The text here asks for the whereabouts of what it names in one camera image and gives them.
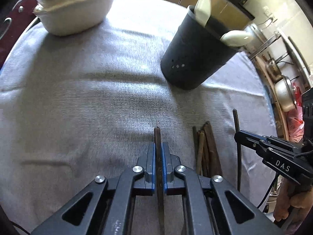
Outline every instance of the white spoon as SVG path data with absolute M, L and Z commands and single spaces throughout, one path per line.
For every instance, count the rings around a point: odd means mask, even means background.
M 224 34 L 220 41 L 229 47 L 241 47 L 253 40 L 253 35 L 246 31 L 233 30 Z
M 211 0 L 198 0 L 194 13 L 197 22 L 205 27 L 211 16 Z

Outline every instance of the white cloth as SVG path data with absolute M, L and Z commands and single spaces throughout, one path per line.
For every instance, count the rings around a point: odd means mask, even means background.
M 260 78 L 236 54 L 192 91 L 170 86 L 160 60 L 186 15 L 163 0 L 115 0 L 107 18 L 56 37 L 38 24 L 0 74 L 0 201 L 32 231 L 94 177 L 115 177 L 148 150 L 153 128 L 194 168 L 192 126 L 213 127 L 224 177 L 236 186 L 232 109 L 241 129 L 276 135 Z M 242 193 L 258 205 L 274 172 L 242 149 Z M 156 197 L 138 197 L 133 234 L 158 234 Z M 165 232 L 180 234 L 179 196 L 165 197 Z

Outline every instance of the wall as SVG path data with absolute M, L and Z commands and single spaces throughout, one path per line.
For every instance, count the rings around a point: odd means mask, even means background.
M 294 40 L 311 71 L 313 71 L 313 28 L 296 1 L 248 0 L 244 5 L 255 16 L 254 22 L 256 24 L 261 24 L 268 19 L 263 11 L 264 6 L 268 6 L 277 18 L 277 21 L 270 25 L 270 21 L 267 24 L 259 25 L 259 28 L 264 28 L 264 35 L 269 38 L 277 27 L 281 28 L 287 36 Z M 270 49 L 274 58 L 278 58 L 286 52 L 282 40 L 276 41 Z

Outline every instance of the black cup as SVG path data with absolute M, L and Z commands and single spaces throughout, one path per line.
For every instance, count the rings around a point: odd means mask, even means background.
M 220 41 L 228 28 L 212 16 L 204 28 L 196 21 L 193 10 L 194 6 L 188 6 L 186 17 L 161 60 L 167 81 L 185 90 L 198 87 L 238 51 Z

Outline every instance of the round table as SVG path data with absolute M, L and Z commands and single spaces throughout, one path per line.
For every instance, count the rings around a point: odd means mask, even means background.
M 115 0 L 89 30 L 56 37 L 38 24 L 17 41 L 0 75 L 0 201 L 32 231 L 95 176 L 119 176 L 148 150 L 153 128 L 194 168 L 192 126 L 213 127 L 224 177 L 236 186 L 232 109 L 241 129 L 276 135 L 262 83 L 236 54 L 191 91 L 171 86 L 160 60 L 186 15 L 164 0 Z M 241 192 L 263 198 L 274 172 L 243 147 Z M 165 232 L 180 234 L 181 198 L 165 197 Z M 156 197 L 137 197 L 133 234 L 158 234 Z

